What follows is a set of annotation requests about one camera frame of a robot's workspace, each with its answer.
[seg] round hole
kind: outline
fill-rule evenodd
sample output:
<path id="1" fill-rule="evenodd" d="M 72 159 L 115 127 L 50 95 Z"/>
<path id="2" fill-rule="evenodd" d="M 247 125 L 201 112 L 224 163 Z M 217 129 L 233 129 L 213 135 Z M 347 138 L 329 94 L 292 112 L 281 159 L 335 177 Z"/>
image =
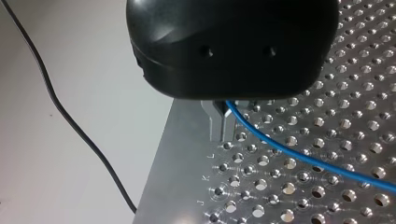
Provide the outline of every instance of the round hole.
<path id="1" fill-rule="evenodd" d="M 233 213 L 234 211 L 236 211 L 236 203 L 234 201 L 227 202 L 224 207 L 227 213 Z"/>
<path id="2" fill-rule="evenodd" d="M 247 135 L 245 133 L 238 133 L 235 138 L 238 142 L 243 142 L 247 140 Z"/>
<path id="3" fill-rule="evenodd" d="M 361 209 L 361 215 L 364 217 L 372 217 L 373 216 L 373 210 L 369 207 L 364 207 Z"/>
<path id="4" fill-rule="evenodd" d="M 316 139 L 314 139 L 314 144 L 313 144 L 313 146 L 314 146 L 315 148 L 323 148 L 323 147 L 324 147 L 324 141 L 323 141 L 323 139 L 321 139 L 321 138 L 316 138 Z"/>
<path id="5" fill-rule="evenodd" d="M 388 206 L 390 203 L 388 195 L 385 194 L 376 194 L 374 196 L 374 201 L 376 204 L 378 204 L 381 207 Z"/>
<path id="6" fill-rule="evenodd" d="M 256 145 L 247 146 L 247 151 L 248 151 L 249 153 L 255 153 L 255 152 L 257 151 Z"/>
<path id="7" fill-rule="evenodd" d="M 296 167 L 297 162 L 295 159 L 287 158 L 283 164 L 285 165 L 286 169 L 292 170 L 294 167 Z"/>
<path id="8" fill-rule="evenodd" d="M 374 101 L 366 102 L 366 109 L 374 110 L 376 108 L 376 103 Z"/>
<path id="9" fill-rule="evenodd" d="M 260 157 L 257 159 L 257 163 L 258 163 L 260 166 L 266 166 L 266 165 L 268 164 L 268 162 L 270 162 L 270 160 L 269 160 L 268 157 L 266 157 L 266 156 L 260 156 Z"/>
<path id="10" fill-rule="evenodd" d="M 315 198 L 323 198 L 323 196 L 326 194 L 325 190 L 321 186 L 315 186 L 312 188 L 312 195 Z"/>
<path id="11" fill-rule="evenodd" d="M 352 123 L 350 122 L 349 119 L 341 119 L 341 121 L 340 121 L 340 127 L 342 129 L 348 129 L 348 128 L 350 128 L 351 125 L 352 125 Z"/>
<path id="12" fill-rule="evenodd" d="M 223 148 L 226 149 L 226 150 L 230 150 L 231 147 L 232 147 L 231 143 L 224 143 L 223 144 Z"/>
<path id="13" fill-rule="evenodd" d="M 291 183 L 286 183 L 282 186 L 282 192 L 284 194 L 293 194 L 296 188 Z"/>
<path id="14" fill-rule="evenodd" d="M 292 222 L 294 220 L 294 213 L 291 210 L 287 209 L 282 212 L 280 218 L 284 222 Z"/>
<path id="15" fill-rule="evenodd" d="M 343 224 L 358 224 L 358 221 L 353 218 L 347 218 L 344 220 Z"/>
<path id="16" fill-rule="evenodd" d="M 381 153 L 382 151 L 382 146 L 379 143 L 372 143 L 370 145 L 370 151 L 373 153 Z"/>
<path id="17" fill-rule="evenodd" d="M 289 125 L 296 125 L 297 124 L 297 117 L 295 117 L 295 116 L 290 116 L 290 117 L 288 117 L 288 124 Z"/>
<path id="18" fill-rule="evenodd" d="M 311 179 L 311 176 L 307 172 L 300 172 L 299 174 L 297 174 L 297 179 L 304 183 Z"/>
<path id="19" fill-rule="evenodd" d="M 356 196 L 355 191 L 353 191 L 353 190 L 351 190 L 351 189 L 345 190 L 345 191 L 343 192 L 343 199 L 344 199 L 346 202 L 353 203 L 353 202 L 356 201 L 356 198 L 357 198 L 357 196 Z"/>
<path id="20" fill-rule="evenodd" d="M 331 213 L 336 213 L 338 211 L 340 211 L 340 204 L 339 203 L 332 203 L 329 206 L 327 206 L 327 209 L 329 210 L 329 212 Z"/>
<path id="21" fill-rule="evenodd" d="M 275 205 L 279 202 L 280 202 L 279 197 L 277 197 L 277 195 L 275 194 L 272 194 L 268 197 L 268 203 L 271 205 Z"/>
<path id="22" fill-rule="evenodd" d="M 211 214 L 209 217 L 209 221 L 211 223 L 216 223 L 219 221 L 219 215 L 218 214 Z"/>
<path id="23" fill-rule="evenodd" d="M 352 143 L 350 141 L 344 140 L 340 146 L 341 149 L 350 151 L 352 149 Z"/>
<path id="24" fill-rule="evenodd" d="M 219 166 L 219 170 L 224 173 L 228 170 L 228 164 L 227 163 L 223 163 Z"/>
<path id="25" fill-rule="evenodd" d="M 363 116 L 363 113 L 359 110 L 355 110 L 352 112 L 352 116 L 353 116 L 353 118 L 359 119 L 359 118 L 361 118 L 361 116 Z"/>
<path id="26" fill-rule="evenodd" d="M 286 138 L 285 143 L 289 147 L 294 147 L 297 145 L 297 138 L 294 136 L 290 136 L 290 137 Z"/>
<path id="27" fill-rule="evenodd" d="M 309 135 L 309 129 L 307 129 L 307 128 L 300 129 L 300 134 L 301 135 Z"/>
<path id="28" fill-rule="evenodd" d="M 297 207 L 300 209 L 305 209 L 309 206 L 309 201 L 307 199 L 300 199 L 297 202 Z"/>
<path id="29" fill-rule="evenodd" d="M 369 129 L 370 129 L 371 131 L 376 131 L 376 130 L 379 129 L 379 124 L 378 124 L 378 122 L 376 122 L 376 121 L 374 121 L 374 120 L 370 120 L 370 121 L 367 123 L 367 126 L 369 127 Z"/>
<path id="30" fill-rule="evenodd" d="M 297 106 L 297 104 L 299 103 L 299 100 L 298 100 L 297 98 L 293 97 L 293 98 L 290 98 L 290 99 L 288 100 L 288 103 L 289 103 L 289 105 L 291 105 L 291 106 Z"/>
<path id="31" fill-rule="evenodd" d="M 233 161 L 235 163 L 241 163 L 244 160 L 244 156 L 241 153 L 236 153 L 233 155 Z"/>
<path id="32" fill-rule="evenodd" d="M 228 182 L 230 183 L 230 185 L 234 188 L 239 186 L 240 180 L 239 177 L 237 175 L 233 175 L 230 177 L 230 179 L 228 179 Z"/>
<path id="33" fill-rule="evenodd" d="M 282 176 L 282 174 L 280 173 L 279 170 L 275 169 L 275 170 L 272 170 L 272 171 L 270 172 L 270 176 L 271 176 L 272 178 L 274 178 L 274 179 L 277 179 L 277 178 L 280 178 L 280 177 Z"/>
<path id="34" fill-rule="evenodd" d="M 276 48 L 274 48 L 274 47 L 265 47 L 262 50 L 262 54 L 265 57 L 269 57 L 269 58 L 275 57 L 276 56 Z"/>
<path id="35" fill-rule="evenodd" d="M 254 186 L 257 190 L 265 190 L 267 188 L 267 182 L 263 179 L 256 180 Z"/>
<path id="36" fill-rule="evenodd" d="M 373 175 L 375 178 L 377 178 L 377 179 L 382 179 L 382 178 L 384 178 L 386 174 L 387 174 L 387 173 L 385 173 L 385 170 L 384 170 L 384 168 L 382 168 L 382 167 L 375 167 L 375 168 L 372 170 L 372 175 Z"/>
<path id="37" fill-rule="evenodd" d="M 213 56 L 212 49 L 209 46 L 201 46 L 199 52 L 204 58 L 210 58 Z"/>
<path id="38" fill-rule="evenodd" d="M 253 207 L 252 215 L 254 217 L 262 217 L 264 216 L 264 208 L 261 205 L 256 205 Z"/>
<path id="39" fill-rule="evenodd" d="M 322 214 L 313 215 L 311 218 L 312 224 L 325 224 L 326 220 Z"/>
<path id="40" fill-rule="evenodd" d="M 321 127 L 321 126 L 323 126 L 323 124 L 324 124 L 323 118 L 315 118 L 314 119 L 314 125 L 315 126 Z"/>
<path id="41" fill-rule="evenodd" d="M 262 118 L 262 121 L 263 121 L 264 123 L 271 123 L 271 122 L 273 121 L 273 117 L 272 117 L 271 115 L 265 115 L 265 116 Z"/>
<path id="42" fill-rule="evenodd" d="M 330 185 L 337 185 L 338 183 L 340 183 L 340 177 L 338 175 L 330 175 L 329 178 L 327 178 L 327 182 Z"/>
<path id="43" fill-rule="evenodd" d="M 215 188 L 215 195 L 216 196 L 221 196 L 224 194 L 224 189 L 223 188 Z"/>
<path id="44" fill-rule="evenodd" d="M 247 190 L 245 190 L 245 191 L 242 191 L 241 192 L 241 198 L 243 199 L 243 200 L 249 200 L 250 199 L 250 192 L 249 191 L 247 191 Z"/>
<path id="45" fill-rule="evenodd" d="M 244 168 L 244 175 L 252 175 L 254 173 L 253 166 L 247 166 Z"/>

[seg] black cable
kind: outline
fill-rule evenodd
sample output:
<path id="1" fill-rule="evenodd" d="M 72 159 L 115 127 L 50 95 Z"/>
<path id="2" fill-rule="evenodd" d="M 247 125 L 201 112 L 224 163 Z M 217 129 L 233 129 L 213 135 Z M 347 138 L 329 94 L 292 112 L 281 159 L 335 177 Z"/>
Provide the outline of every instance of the black cable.
<path id="1" fill-rule="evenodd" d="M 58 97 L 56 96 L 55 90 L 52 87 L 52 83 L 50 82 L 50 77 L 47 72 L 46 65 L 44 65 L 43 60 L 41 59 L 40 54 L 38 53 L 37 49 L 35 48 L 35 44 L 33 41 L 30 39 L 29 35 L 26 33 L 25 29 L 21 25 L 20 21 L 18 20 L 17 16 L 14 14 L 12 11 L 11 7 L 8 5 L 6 0 L 1 0 L 3 7 L 6 9 L 8 12 L 8 15 L 12 18 L 14 21 L 15 25 L 17 26 L 18 30 L 20 31 L 21 35 L 23 36 L 23 39 L 26 41 L 26 44 L 29 46 L 30 51 L 32 51 L 32 54 L 35 56 L 35 60 L 37 61 L 37 64 L 40 68 L 41 74 L 44 78 L 44 82 L 47 87 L 47 91 L 49 92 L 49 97 L 52 100 L 52 102 L 55 104 L 56 108 L 58 108 L 59 112 L 64 116 L 64 119 L 67 120 L 67 122 L 72 126 L 72 128 L 78 133 L 78 135 L 90 146 L 92 151 L 96 153 L 96 155 L 99 157 L 99 159 L 102 161 L 102 163 L 105 165 L 107 168 L 108 172 L 110 173 L 111 177 L 113 177 L 114 182 L 116 182 L 117 187 L 119 188 L 122 197 L 124 198 L 125 202 L 128 203 L 129 207 L 131 208 L 132 212 L 136 213 L 136 207 L 134 206 L 134 203 L 132 203 L 131 199 L 128 196 L 128 193 L 126 192 L 124 186 L 122 185 L 119 177 L 117 176 L 116 172 L 114 171 L 113 167 L 111 166 L 110 162 L 108 162 L 107 158 L 105 155 L 102 153 L 102 151 L 96 146 L 96 144 L 90 139 L 90 137 L 82 131 L 82 129 L 76 124 L 76 122 L 70 117 L 70 115 L 67 113 L 67 111 L 64 109 L 62 106 L 61 102 L 59 101 Z"/>

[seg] small hole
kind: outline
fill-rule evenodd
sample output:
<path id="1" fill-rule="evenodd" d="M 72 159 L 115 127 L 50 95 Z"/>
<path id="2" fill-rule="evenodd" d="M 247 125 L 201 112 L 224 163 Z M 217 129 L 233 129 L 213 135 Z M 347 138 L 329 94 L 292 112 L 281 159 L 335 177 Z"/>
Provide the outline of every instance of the small hole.
<path id="1" fill-rule="evenodd" d="M 353 191 L 351 189 L 348 189 L 348 190 L 343 192 L 343 199 L 346 202 L 353 203 L 353 202 L 356 201 L 356 198 L 357 198 L 357 196 L 356 196 L 355 191 Z"/>
<path id="2" fill-rule="evenodd" d="M 385 172 L 384 168 L 382 167 L 375 167 L 372 170 L 372 175 L 377 179 L 382 179 L 385 177 L 387 173 Z"/>
<path id="3" fill-rule="evenodd" d="M 361 215 L 364 217 L 371 217 L 373 215 L 373 210 L 369 207 L 362 208 Z"/>
<path id="4" fill-rule="evenodd" d="M 250 199 L 250 192 L 249 191 L 247 191 L 247 190 L 245 190 L 245 191 L 242 191 L 241 192 L 241 198 L 243 199 L 243 200 L 249 200 Z"/>
<path id="5" fill-rule="evenodd" d="M 381 153 L 382 151 L 382 146 L 379 143 L 372 143 L 370 145 L 370 151 L 377 154 L 377 153 Z"/>
<path id="6" fill-rule="evenodd" d="M 224 143 L 223 148 L 226 150 L 230 150 L 232 147 L 231 143 Z"/>
<path id="7" fill-rule="evenodd" d="M 285 143 L 289 147 L 294 147 L 297 145 L 297 138 L 294 136 L 290 136 L 290 137 L 286 138 Z"/>
<path id="8" fill-rule="evenodd" d="M 323 196 L 326 194 L 325 190 L 321 186 L 316 186 L 312 188 L 312 195 L 315 198 L 323 198 Z"/>
<path id="9" fill-rule="evenodd" d="M 301 199 L 297 202 L 297 206 L 301 209 L 305 209 L 309 206 L 309 201 L 307 199 Z"/>
<path id="10" fill-rule="evenodd" d="M 268 159 L 268 157 L 266 156 L 261 156 L 257 159 L 257 163 L 260 166 L 266 166 L 268 164 L 268 162 L 270 162 L 270 160 Z"/>
<path id="11" fill-rule="evenodd" d="M 314 139 L 314 144 L 313 144 L 313 146 L 314 146 L 315 148 L 323 148 L 323 147 L 324 147 L 324 141 L 323 141 L 323 139 L 321 139 L 321 138 L 316 138 L 316 139 Z"/>
<path id="12" fill-rule="evenodd" d="M 275 169 L 273 171 L 270 172 L 270 176 L 274 179 L 278 179 L 282 176 L 282 174 L 280 173 L 279 170 Z"/>
<path id="13" fill-rule="evenodd" d="M 254 186 L 257 190 L 265 190 L 267 188 L 267 182 L 263 179 L 256 180 Z"/>
<path id="14" fill-rule="evenodd" d="M 228 179 L 228 182 L 230 183 L 230 185 L 232 187 L 236 188 L 236 187 L 239 186 L 239 183 L 240 183 L 239 177 L 236 176 L 236 175 L 233 175 L 233 176 L 230 177 L 230 179 Z"/>
<path id="15" fill-rule="evenodd" d="M 287 209 L 282 212 L 282 214 L 280 215 L 280 218 L 284 222 L 292 222 L 294 220 L 294 213 L 291 210 Z"/>
<path id="16" fill-rule="evenodd" d="M 227 213 L 233 213 L 236 210 L 236 203 L 234 201 L 229 201 L 224 205 L 224 207 Z"/>
<path id="17" fill-rule="evenodd" d="M 247 146 L 247 152 L 249 152 L 249 153 L 255 153 L 256 151 L 257 151 L 256 145 Z"/>
<path id="18" fill-rule="evenodd" d="M 262 217 L 264 216 L 264 208 L 261 205 L 256 205 L 253 207 L 252 215 L 254 217 Z"/>
<path id="19" fill-rule="evenodd" d="M 321 126 L 323 126 L 323 124 L 324 124 L 324 119 L 323 118 L 316 118 L 314 120 L 314 125 L 315 126 L 321 127 Z"/>
<path id="20" fill-rule="evenodd" d="M 311 218 L 312 224 L 325 224 L 326 220 L 322 214 L 313 215 Z"/>
<path id="21" fill-rule="evenodd" d="M 199 52 L 200 52 L 201 56 L 204 58 L 210 58 L 213 56 L 212 49 L 209 46 L 201 46 L 201 48 L 199 49 Z"/>
<path id="22" fill-rule="evenodd" d="M 358 221 L 353 218 L 347 218 L 344 220 L 343 224 L 358 224 Z"/>
<path id="23" fill-rule="evenodd" d="M 318 167 L 318 166 L 313 166 L 312 170 L 315 172 L 321 173 L 321 172 L 323 172 L 324 169 L 321 167 Z"/>
<path id="24" fill-rule="evenodd" d="M 352 123 L 349 121 L 349 119 L 341 119 L 340 121 L 340 127 L 342 129 L 348 129 L 351 125 Z"/>
<path id="25" fill-rule="evenodd" d="M 252 166 L 247 166 L 244 168 L 244 175 L 252 175 L 254 172 L 254 167 Z"/>
<path id="26" fill-rule="evenodd" d="M 269 57 L 269 58 L 275 57 L 276 56 L 276 49 L 274 47 L 266 47 L 266 48 L 264 48 L 262 50 L 262 54 L 265 57 Z"/>
<path id="27" fill-rule="evenodd" d="M 296 188 L 291 183 L 286 183 L 285 185 L 282 186 L 282 192 L 284 194 L 293 194 L 295 190 Z"/>
<path id="28" fill-rule="evenodd" d="M 311 177 L 309 176 L 309 173 L 307 172 L 301 172 L 299 174 L 297 174 L 297 178 L 298 180 L 300 180 L 301 182 L 306 182 L 308 181 Z"/>
<path id="29" fill-rule="evenodd" d="M 222 188 L 215 188 L 215 194 L 221 196 L 224 194 L 224 190 Z"/>
<path id="30" fill-rule="evenodd" d="M 241 163 L 244 160 L 244 156 L 241 153 L 236 153 L 233 155 L 233 161 L 235 163 Z"/>
<path id="31" fill-rule="evenodd" d="M 245 133 L 238 133 L 235 138 L 238 142 L 243 142 L 247 140 L 247 135 Z"/>
<path id="32" fill-rule="evenodd" d="M 374 120 L 370 120 L 370 121 L 367 123 L 367 126 L 369 127 L 369 129 L 370 129 L 371 131 L 376 131 L 376 130 L 379 129 L 379 124 L 378 124 L 378 122 L 376 122 L 376 121 L 374 121 Z"/>
<path id="33" fill-rule="evenodd" d="M 376 194 L 374 197 L 374 201 L 381 207 L 388 206 L 390 203 L 389 197 L 385 194 Z"/>
<path id="34" fill-rule="evenodd" d="M 216 223 L 216 222 L 218 222 L 218 221 L 219 221 L 219 215 L 218 215 L 218 214 L 212 214 L 212 215 L 210 215 L 209 221 L 210 221 L 211 223 Z"/>
<path id="35" fill-rule="evenodd" d="M 221 172 L 226 172 L 228 170 L 228 164 L 227 163 L 223 163 L 222 165 L 219 166 L 219 170 Z"/>
<path id="36" fill-rule="evenodd" d="M 288 158 L 285 160 L 284 165 L 285 165 L 286 169 L 292 170 L 296 167 L 297 162 L 295 159 Z"/>
<path id="37" fill-rule="evenodd" d="M 331 213 L 336 213 L 338 211 L 340 211 L 340 204 L 339 203 L 332 203 L 330 204 L 327 209 L 331 212 Z"/>
<path id="38" fill-rule="evenodd" d="M 280 202 L 279 197 L 277 197 L 277 195 L 275 195 L 275 194 L 270 195 L 268 197 L 268 203 L 269 204 L 275 205 L 275 204 L 277 204 L 279 202 Z"/>

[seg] perforated metal sheet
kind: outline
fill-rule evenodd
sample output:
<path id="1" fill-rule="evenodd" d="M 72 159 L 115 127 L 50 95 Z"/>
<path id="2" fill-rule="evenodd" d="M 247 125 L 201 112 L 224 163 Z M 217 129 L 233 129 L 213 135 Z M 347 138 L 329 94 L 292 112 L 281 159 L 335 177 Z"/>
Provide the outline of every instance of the perforated metal sheet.
<path id="1" fill-rule="evenodd" d="M 396 183 L 396 6 L 340 2 L 338 34 L 315 85 L 242 112 L 295 150 Z M 396 223 L 394 195 L 282 155 L 241 125 L 215 154 L 205 223 Z"/>
<path id="2" fill-rule="evenodd" d="M 396 183 L 395 44 L 394 1 L 340 1 L 315 85 L 241 112 L 295 150 Z M 199 102 L 176 100 L 134 223 L 396 223 L 389 192 L 289 158 L 239 124 L 233 142 L 208 136 Z"/>

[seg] cable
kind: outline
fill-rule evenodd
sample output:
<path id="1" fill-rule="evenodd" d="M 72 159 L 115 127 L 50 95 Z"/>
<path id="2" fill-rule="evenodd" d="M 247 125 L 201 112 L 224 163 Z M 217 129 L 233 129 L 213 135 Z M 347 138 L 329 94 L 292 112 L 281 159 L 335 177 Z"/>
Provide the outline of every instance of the cable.
<path id="1" fill-rule="evenodd" d="M 136 207 L 134 206 L 134 203 L 129 198 L 128 193 L 126 192 L 124 186 L 122 185 L 119 177 L 117 176 L 117 174 L 114 171 L 113 167 L 111 166 L 110 162 L 108 162 L 107 158 L 102 153 L 102 151 L 96 146 L 96 144 L 90 139 L 90 137 L 87 134 L 85 134 L 84 131 L 82 131 L 82 129 L 78 126 L 78 124 L 76 124 L 76 122 L 72 119 L 72 117 L 70 117 L 70 115 L 64 109 L 64 107 L 62 106 L 58 97 L 56 96 L 55 90 L 52 87 L 52 83 L 50 81 L 50 77 L 47 72 L 46 65 L 44 65 L 44 62 L 41 59 L 40 54 L 38 53 L 37 49 L 35 48 L 35 44 L 30 39 L 29 35 L 26 33 L 25 29 L 21 25 L 17 16 L 12 11 L 11 7 L 8 5 L 7 1 L 1 0 L 1 3 L 3 4 L 3 7 L 6 9 L 8 15 L 14 21 L 14 23 L 17 26 L 18 30 L 20 31 L 23 39 L 25 40 L 26 44 L 29 46 L 30 51 L 32 51 L 32 54 L 35 56 L 35 60 L 38 64 L 41 74 L 44 78 L 44 82 L 46 84 L 47 91 L 49 92 L 50 99 L 55 104 L 56 108 L 58 108 L 58 110 L 62 114 L 62 116 L 64 116 L 64 119 L 70 124 L 70 126 L 72 126 L 72 128 L 76 131 L 76 133 L 78 133 L 78 135 L 82 138 L 82 140 L 84 140 L 88 144 L 88 146 L 92 149 L 92 151 L 94 153 L 96 153 L 96 155 L 102 161 L 102 163 L 104 164 L 104 166 L 107 168 L 108 172 L 110 173 L 111 177 L 113 177 L 114 182 L 116 183 L 117 187 L 119 188 L 120 193 L 121 193 L 122 197 L 124 198 L 125 202 L 128 203 L 132 212 L 135 214 Z"/>
<path id="2" fill-rule="evenodd" d="M 372 178 L 367 175 L 361 175 L 361 174 L 357 174 L 354 172 L 350 172 L 348 170 L 331 165 L 327 162 L 320 161 L 320 160 L 317 160 L 317 159 L 309 157 L 309 156 L 305 156 L 305 154 L 303 154 L 301 152 L 298 152 L 291 148 L 283 146 L 282 144 L 278 143 L 277 141 L 273 140 L 272 138 L 270 138 L 270 137 L 266 136 L 265 134 L 263 134 L 262 132 L 260 132 L 251 123 L 249 123 L 247 120 L 245 120 L 244 117 L 241 115 L 241 113 L 239 113 L 239 111 L 236 109 L 235 105 L 231 101 L 226 101 L 226 104 L 231 109 L 231 111 L 236 116 L 236 118 L 239 120 L 239 122 L 241 122 L 256 137 L 258 137 L 262 141 L 266 142 L 271 147 L 274 147 L 280 151 L 283 151 L 285 154 L 292 156 L 293 158 L 295 158 L 297 160 L 309 163 L 314 166 L 319 166 L 327 171 L 330 171 L 330 172 L 333 172 L 333 173 L 336 173 L 339 175 L 343 175 L 345 177 L 348 177 L 348 178 L 351 178 L 351 179 L 354 179 L 354 180 L 357 180 L 357 181 L 360 181 L 363 183 L 369 183 L 375 187 L 396 193 L 396 185 L 394 185 L 394 184 L 391 184 L 391 183 L 383 181 L 383 180 L 375 179 L 375 178 Z"/>

